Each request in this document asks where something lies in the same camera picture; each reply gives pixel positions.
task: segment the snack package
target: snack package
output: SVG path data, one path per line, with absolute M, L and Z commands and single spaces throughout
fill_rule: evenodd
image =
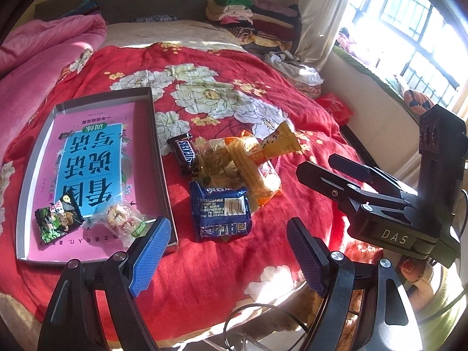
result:
M 247 189 L 200 187 L 190 182 L 190 200 L 197 240 L 248 235 L 252 227 Z
M 195 142 L 193 145 L 198 154 L 198 176 L 203 186 L 237 189 L 245 185 L 224 138 Z
M 91 226 L 103 224 L 114 235 L 122 240 L 125 250 L 133 241 L 144 236 L 151 228 L 155 218 L 141 214 L 131 204 L 122 201 L 118 195 L 107 204 L 100 204 L 90 218 Z
M 37 209 L 34 215 L 45 244 L 76 230 L 85 221 L 71 189 L 55 204 Z
M 192 146 L 192 135 L 184 133 L 168 140 L 182 174 L 190 176 L 198 171 L 197 155 Z
M 300 151 L 301 149 L 298 139 L 286 121 L 282 122 L 261 143 L 246 140 L 244 148 L 247 157 L 257 165 L 261 165 L 270 159 L 284 154 Z
M 258 140 L 249 132 L 243 131 L 241 137 L 227 137 L 224 142 L 249 189 L 249 197 L 259 207 L 264 206 L 281 191 L 281 180 L 270 161 L 257 165 L 248 156 L 251 149 L 259 146 Z

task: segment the yellow snack package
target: yellow snack package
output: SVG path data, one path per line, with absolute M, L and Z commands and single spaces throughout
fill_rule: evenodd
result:
M 301 147 L 294 132 L 286 121 L 263 139 L 261 143 L 248 141 L 245 143 L 245 153 L 255 164 L 261 165 L 266 161 L 283 154 L 300 151 Z
M 264 206 L 275 194 L 281 192 L 281 180 L 270 161 L 257 165 L 247 155 L 246 150 L 259 145 L 258 140 L 249 132 L 243 131 L 241 137 L 224 139 L 237 170 L 249 189 L 250 201 Z

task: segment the human hand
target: human hand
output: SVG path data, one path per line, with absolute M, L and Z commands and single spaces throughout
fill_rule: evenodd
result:
M 434 298 L 441 285 L 442 266 L 431 266 L 427 260 L 407 258 L 400 262 L 403 276 L 410 281 L 416 290 L 408 295 L 415 312 L 422 310 Z

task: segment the red floral blanket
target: red floral blanket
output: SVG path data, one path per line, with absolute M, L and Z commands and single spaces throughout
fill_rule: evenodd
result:
M 239 304 L 272 302 L 291 291 L 300 281 L 286 239 L 285 225 L 291 217 L 299 216 L 330 248 L 346 246 L 343 214 L 331 200 L 300 185 L 295 170 L 304 160 L 329 167 L 329 155 L 357 159 L 356 153 L 328 113 L 268 65 L 238 51 L 203 52 L 167 43 L 146 49 L 109 46 L 88 58 L 89 54 L 79 67 L 75 62 L 64 71 L 30 124 L 11 143 L 1 171 L 0 291 L 39 320 L 60 270 L 16 260 L 20 189 L 34 141 L 52 108 L 85 95 L 140 86 L 153 90 L 158 141 L 180 240 L 180 249 L 163 257 L 148 290 L 136 300 L 156 340 L 209 328 L 223 322 Z M 238 136 L 244 129 L 263 138 L 285 119 L 295 126 L 302 151 L 274 163 L 283 194 L 253 215 L 248 236 L 196 243 L 189 179 L 181 176 L 167 139 L 189 131 L 195 138 Z M 98 302 L 106 334 L 116 339 L 104 295 L 98 295 Z

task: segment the blue snack package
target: blue snack package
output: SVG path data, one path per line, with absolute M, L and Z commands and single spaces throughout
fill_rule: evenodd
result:
M 252 220 L 246 187 L 201 187 L 195 181 L 189 185 L 197 240 L 249 234 Z

